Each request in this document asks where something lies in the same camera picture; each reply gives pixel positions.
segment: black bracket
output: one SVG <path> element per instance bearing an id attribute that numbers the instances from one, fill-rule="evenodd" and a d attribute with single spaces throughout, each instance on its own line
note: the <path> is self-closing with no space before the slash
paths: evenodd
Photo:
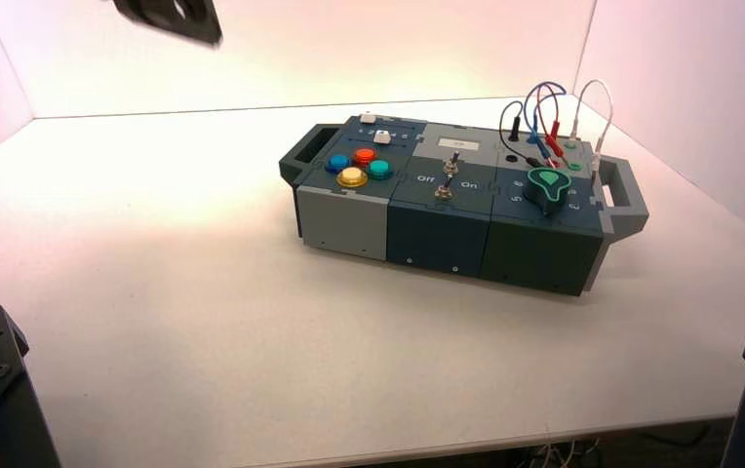
<path id="1" fill-rule="evenodd" d="M 114 6 L 134 22 L 211 45 L 220 42 L 212 0 L 114 0 Z"/>

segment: red button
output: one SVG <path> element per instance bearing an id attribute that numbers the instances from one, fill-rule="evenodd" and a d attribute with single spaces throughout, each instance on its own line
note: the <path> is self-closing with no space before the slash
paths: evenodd
<path id="1" fill-rule="evenodd" d="M 355 150 L 355 164 L 365 168 L 375 160 L 375 150 L 370 148 L 358 148 Z"/>

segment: blue button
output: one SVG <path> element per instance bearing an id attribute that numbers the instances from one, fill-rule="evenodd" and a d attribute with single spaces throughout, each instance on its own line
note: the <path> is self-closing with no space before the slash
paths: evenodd
<path id="1" fill-rule="evenodd" d="M 370 175 L 371 178 L 376 178 L 378 180 L 382 180 L 393 175 L 393 173 L 390 171 L 390 163 L 384 161 L 383 159 L 376 159 L 375 161 L 372 161 L 367 167 L 367 173 Z"/>
<path id="2" fill-rule="evenodd" d="M 347 167 L 349 167 L 349 158 L 343 154 L 335 154 L 327 161 L 325 169 L 333 174 L 338 174 Z"/>

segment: white push button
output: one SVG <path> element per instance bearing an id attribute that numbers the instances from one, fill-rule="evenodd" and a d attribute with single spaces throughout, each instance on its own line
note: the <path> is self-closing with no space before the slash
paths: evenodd
<path id="1" fill-rule="evenodd" d="M 375 136 L 372 137 L 372 142 L 378 144 L 390 144 L 392 139 L 392 136 L 390 136 L 390 133 L 386 130 L 377 130 L 375 131 Z"/>

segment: yellow button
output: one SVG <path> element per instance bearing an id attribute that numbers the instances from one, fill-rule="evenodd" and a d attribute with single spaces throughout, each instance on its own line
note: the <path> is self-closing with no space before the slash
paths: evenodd
<path id="1" fill-rule="evenodd" d="M 335 179 L 342 187 L 355 188 L 367 183 L 367 174 L 358 168 L 346 168 Z"/>

